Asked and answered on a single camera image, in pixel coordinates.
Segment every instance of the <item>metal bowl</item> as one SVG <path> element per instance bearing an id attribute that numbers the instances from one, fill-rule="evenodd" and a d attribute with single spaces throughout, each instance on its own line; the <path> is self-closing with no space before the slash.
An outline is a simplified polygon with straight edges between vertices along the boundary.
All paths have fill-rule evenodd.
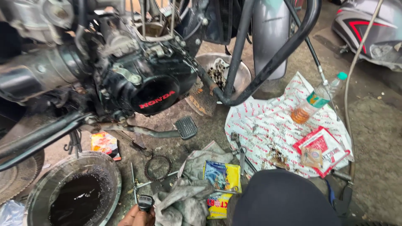
<path id="1" fill-rule="evenodd" d="M 106 225 L 120 198 L 121 175 L 117 164 L 101 152 L 85 151 L 77 159 L 69 156 L 44 174 L 28 196 L 24 226 L 51 226 L 50 207 L 64 184 L 77 175 L 91 175 L 99 181 L 102 198 L 96 214 L 85 225 Z"/>
<path id="2" fill-rule="evenodd" d="M 230 61 L 232 60 L 231 56 L 224 53 L 205 53 L 195 57 L 197 62 L 204 68 L 205 71 L 208 71 L 208 69 L 213 66 L 215 60 L 218 58 L 221 58 L 228 64 L 230 64 Z M 232 94 L 232 99 L 236 99 L 250 83 L 250 70 L 243 62 L 241 62 L 239 69 L 237 70 L 236 79 L 234 80 L 234 88 L 236 91 Z"/>

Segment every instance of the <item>orange liquid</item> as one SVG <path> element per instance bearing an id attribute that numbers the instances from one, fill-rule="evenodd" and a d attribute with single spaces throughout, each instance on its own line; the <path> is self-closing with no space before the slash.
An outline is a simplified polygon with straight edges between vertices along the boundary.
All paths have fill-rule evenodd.
<path id="1" fill-rule="evenodd" d="M 297 108 L 292 112 L 290 117 L 295 123 L 303 124 L 307 122 L 307 120 L 310 118 L 310 115 L 305 110 Z"/>

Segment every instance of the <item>human hand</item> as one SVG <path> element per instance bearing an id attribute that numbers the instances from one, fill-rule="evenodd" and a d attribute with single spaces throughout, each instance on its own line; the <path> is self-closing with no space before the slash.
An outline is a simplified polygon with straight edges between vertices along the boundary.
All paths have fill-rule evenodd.
<path id="1" fill-rule="evenodd" d="M 138 205 L 133 206 L 117 226 L 153 226 L 155 224 L 155 210 L 151 207 L 150 213 L 140 211 Z"/>

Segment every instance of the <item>black trousers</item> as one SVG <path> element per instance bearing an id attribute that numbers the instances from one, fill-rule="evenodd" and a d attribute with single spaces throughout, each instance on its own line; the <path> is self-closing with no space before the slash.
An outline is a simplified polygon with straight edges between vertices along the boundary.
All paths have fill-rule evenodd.
<path id="1" fill-rule="evenodd" d="M 237 201 L 233 226 L 340 226 L 322 192 L 285 170 L 256 173 Z"/>

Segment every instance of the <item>grey mudguard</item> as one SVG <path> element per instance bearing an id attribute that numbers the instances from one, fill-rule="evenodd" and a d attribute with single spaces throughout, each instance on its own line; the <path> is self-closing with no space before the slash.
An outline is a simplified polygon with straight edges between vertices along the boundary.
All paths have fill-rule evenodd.
<path id="1" fill-rule="evenodd" d="M 254 70 L 258 74 L 289 38 L 290 12 L 283 0 L 257 0 L 252 16 Z M 282 78 L 287 60 L 269 80 Z"/>

